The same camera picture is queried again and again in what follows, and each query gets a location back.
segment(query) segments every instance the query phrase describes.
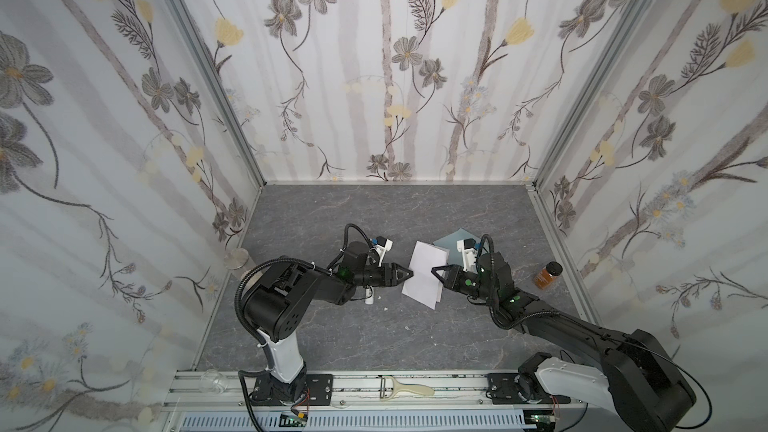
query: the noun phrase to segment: vertical gray stripe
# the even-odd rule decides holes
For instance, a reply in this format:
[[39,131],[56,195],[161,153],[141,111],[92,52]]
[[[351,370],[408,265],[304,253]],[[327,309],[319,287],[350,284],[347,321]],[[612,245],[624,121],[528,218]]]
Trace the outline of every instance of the vertical gray stripe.
[[[339,52],[341,67],[345,80],[360,76],[360,63],[357,59],[357,30],[358,0],[339,0]],[[359,94],[346,94],[350,124],[352,126],[352,142],[355,145],[354,173],[356,178],[364,176],[370,145],[368,144],[368,126],[364,113],[362,97]]]
[[[387,91],[384,92],[384,113],[382,118],[387,116],[387,108],[392,104],[392,94],[389,93],[389,87],[392,81],[392,10],[389,0],[380,0],[382,5],[382,69],[384,70],[384,83]],[[384,126],[384,144],[386,147],[386,156],[389,164],[395,163],[395,149],[390,143],[392,141],[392,128]]]

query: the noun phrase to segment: bottle cap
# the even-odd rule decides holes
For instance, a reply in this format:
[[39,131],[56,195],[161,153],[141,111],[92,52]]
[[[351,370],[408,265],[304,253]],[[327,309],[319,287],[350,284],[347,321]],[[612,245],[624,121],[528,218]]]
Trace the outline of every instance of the bottle cap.
[[550,275],[553,275],[555,277],[563,273],[563,266],[556,262],[550,262],[549,264],[547,264],[546,269]]

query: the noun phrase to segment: paper sheet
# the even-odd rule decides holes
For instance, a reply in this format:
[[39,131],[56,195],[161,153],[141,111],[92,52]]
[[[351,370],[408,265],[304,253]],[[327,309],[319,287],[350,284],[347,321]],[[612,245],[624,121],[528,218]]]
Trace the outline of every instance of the paper sheet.
[[402,292],[435,310],[438,293],[442,284],[432,275],[432,267],[448,263],[448,251],[444,248],[425,242],[417,242],[413,248],[411,262],[408,268],[413,271],[413,277],[402,285]]

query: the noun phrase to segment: white wall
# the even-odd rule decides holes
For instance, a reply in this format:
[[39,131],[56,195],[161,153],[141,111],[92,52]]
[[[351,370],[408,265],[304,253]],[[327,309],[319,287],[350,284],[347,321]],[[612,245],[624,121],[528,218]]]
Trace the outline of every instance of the white wall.
[[[585,0],[430,0],[427,32],[408,0],[336,0],[324,14],[294,1],[296,31],[277,36],[271,0],[185,1],[268,180],[374,182],[532,180],[624,3],[592,0],[564,40]],[[441,88],[392,62],[402,37],[440,59]]]
[[163,0],[124,3],[0,0],[3,428],[158,430],[255,198]]
[[[766,418],[766,26],[768,0],[656,0],[542,190],[607,326],[651,332],[704,383],[703,430]],[[706,416],[696,394],[684,425]]]

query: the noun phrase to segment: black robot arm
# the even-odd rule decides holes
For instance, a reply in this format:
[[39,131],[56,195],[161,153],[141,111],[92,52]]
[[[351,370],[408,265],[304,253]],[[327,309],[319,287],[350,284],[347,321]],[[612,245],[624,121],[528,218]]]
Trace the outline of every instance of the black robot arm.
[[[561,312],[516,287],[512,270],[492,246],[485,254],[480,247],[480,253],[475,271],[449,265],[432,273],[444,288],[485,301],[498,327],[541,337],[600,370],[608,380],[616,413],[632,430],[668,432],[694,406],[696,394],[653,335],[609,330]],[[438,274],[441,270],[445,277]],[[528,370],[520,381],[527,399],[559,393],[544,390],[535,373],[550,357],[538,353],[521,367],[521,372]]]

